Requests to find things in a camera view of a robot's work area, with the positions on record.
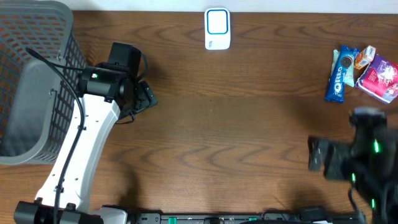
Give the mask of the blue snack bar wrapper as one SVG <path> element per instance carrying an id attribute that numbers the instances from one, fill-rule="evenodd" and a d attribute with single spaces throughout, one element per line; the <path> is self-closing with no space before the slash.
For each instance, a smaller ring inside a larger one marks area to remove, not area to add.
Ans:
<path id="1" fill-rule="evenodd" d="M 346 45 L 342 45 L 339 52 L 340 56 L 338 57 L 333 73 L 331 73 L 328 90 L 325 95 L 326 101 L 335 103 L 343 103 L 345 101 L 345 83 L 343 78 L 346 75 L 347 68 L 351 64 L 354 65 L 355 58 L 359 54 L 359 49 L 351 49 Z"/>

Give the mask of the teal wet wipes packet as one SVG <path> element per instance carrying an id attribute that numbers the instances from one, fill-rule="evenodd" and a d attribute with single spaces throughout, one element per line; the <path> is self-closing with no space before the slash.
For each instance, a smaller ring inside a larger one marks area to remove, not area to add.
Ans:
<path id="1" fill-rule="evenodd" d="M 335 65 L 337 63 L 338 57 L 340 56 L 340 52 L 338 50 L 333 51 L 333 63 L 331 66 L 331 73 L 333 73 Z M 354 65 L 351 64 L 346 71 L 346 75 L 343 78 L 343 81 L 346 85 L 354 87 Z"/>

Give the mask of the red purple snack packet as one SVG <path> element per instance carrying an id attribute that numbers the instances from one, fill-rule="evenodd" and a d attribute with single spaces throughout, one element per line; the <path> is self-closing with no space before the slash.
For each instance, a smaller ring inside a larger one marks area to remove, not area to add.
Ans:
<path id="1" fill-rule="evenodd" d="M 376 54 L 355 86 L 389 104 L 397 97 L 397 64 Z"/>

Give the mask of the orange tissue packet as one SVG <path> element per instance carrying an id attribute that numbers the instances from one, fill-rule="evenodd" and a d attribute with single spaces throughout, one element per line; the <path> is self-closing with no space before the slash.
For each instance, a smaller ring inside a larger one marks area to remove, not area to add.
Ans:
<path id="1" fill-rule="evenodd" d="M 376 48 L 371 45 L 367 46 L 355 58 L 354 68 L 358 70 L 362 69 L 373 61 L 375 54 Z"/>

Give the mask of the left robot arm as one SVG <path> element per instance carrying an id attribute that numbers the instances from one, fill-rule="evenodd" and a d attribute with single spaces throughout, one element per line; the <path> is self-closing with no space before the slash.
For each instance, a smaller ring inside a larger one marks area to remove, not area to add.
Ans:
<path id="1" fill-rule="evenodd" d="M 90 195 L 105 141 L 115 124 L 157 104 L 141 76 L 126 67 L 86 67 L 78 76 L 77 99 L 57 160 L 33 202 L 20 201 L 16 223 L 131 223 L 128 210 L 104 205 L 90 211 Z"/>

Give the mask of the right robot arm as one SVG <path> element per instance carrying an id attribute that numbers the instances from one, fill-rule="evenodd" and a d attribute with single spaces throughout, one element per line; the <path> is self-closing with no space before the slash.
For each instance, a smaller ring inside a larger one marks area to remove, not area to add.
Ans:
<path id="1" fill-rule="evenodd" d="M 348 181 L 373 211 L 373 223 L 397 223 L 397 129 L 358 126 L 351 142 L 308 137 L 308 169 Z"/>

